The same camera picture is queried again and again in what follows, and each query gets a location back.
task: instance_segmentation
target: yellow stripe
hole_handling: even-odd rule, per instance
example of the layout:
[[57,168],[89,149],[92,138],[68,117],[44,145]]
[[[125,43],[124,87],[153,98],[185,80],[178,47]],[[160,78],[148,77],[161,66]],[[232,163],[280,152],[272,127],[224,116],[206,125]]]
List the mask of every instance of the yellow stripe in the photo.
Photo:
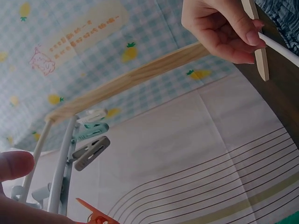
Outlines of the yellow stripe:
[[199,218],[195,218],[186,222],[182,222],[180,224],[207,224],[214,222],[216,220],[231,216],[239,211],[242,211],[246,208],[249,208],[275,194],[278,192],[284,190],[285,188],[291,186],[294,184],[296,181],[299,180],[299,172],[293,174],[289,178],[283,180],[282,182],[274,185],[273,187],[266,189],[265,191],[254,195],[252,197],[249,197],[248,199],[245,199],[243,201],[240,201],[236,204],[233,204],[229,207],[226,207],[224,209],[218,210],[216,212],[207,214],[205,216],[201,216]]

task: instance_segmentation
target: gray clothespin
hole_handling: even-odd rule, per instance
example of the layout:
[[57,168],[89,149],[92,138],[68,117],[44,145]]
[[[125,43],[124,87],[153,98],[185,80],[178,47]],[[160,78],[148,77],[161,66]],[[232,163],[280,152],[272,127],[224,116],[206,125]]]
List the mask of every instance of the gray clothespin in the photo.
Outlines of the gray clothespin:
[[101,136],[93,142],[76,150],[72,154],[72,158],[69,159],[69,162],[76,161],[74,167],[77,171],[81,171],[97,158],[109,145],[109,138],[107,136]]

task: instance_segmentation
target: dark wooden surface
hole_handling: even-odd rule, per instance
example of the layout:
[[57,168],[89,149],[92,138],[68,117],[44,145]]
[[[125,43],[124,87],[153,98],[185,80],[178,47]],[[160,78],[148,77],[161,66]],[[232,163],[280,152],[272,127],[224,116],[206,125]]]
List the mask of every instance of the dark wooden surface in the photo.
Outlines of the dark wooden surface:
[[[259,17],[265,22],[263,33],[285,46],[274,23],[258,8]],[[256,65],[239,64],[236,67],[261,94],[299,148],[299,68],[279,53],[267,47],[270,80],[264,82]]]

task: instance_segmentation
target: white sheet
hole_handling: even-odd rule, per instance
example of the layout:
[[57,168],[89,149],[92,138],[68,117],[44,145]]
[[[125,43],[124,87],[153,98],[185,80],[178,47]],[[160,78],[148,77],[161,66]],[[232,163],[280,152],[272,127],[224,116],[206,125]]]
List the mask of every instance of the white sheet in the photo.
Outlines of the white sheet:
[[[83,171],[73,170],[73,220],[90,214],[76,197],[125,224],[263,224],[299,207],[299,151],[240,72],[117,125],[107,136],[111,146]],[[51,181],[57,157],[41,158],[31,189]],[[222,209],[246,202],[251,206],[223,216]]]

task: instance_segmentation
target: teal clothespin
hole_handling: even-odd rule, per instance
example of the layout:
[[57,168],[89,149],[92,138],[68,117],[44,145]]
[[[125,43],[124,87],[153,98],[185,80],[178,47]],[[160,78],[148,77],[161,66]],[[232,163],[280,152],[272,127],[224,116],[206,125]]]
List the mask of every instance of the teal clothespin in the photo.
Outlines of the teal clothespin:
[[94,136],[106,133],[109,130],[109,125],[108,124],[99,123],[99,122],[87,123],[87,124],[84,124],[84,127],[87,128],[86,131],[83,131],[83,132],[78,133],[77,135],[75,135],[75,138],[78,141],[82,141],[82,140],[85,140],[85,139],[92,138]]

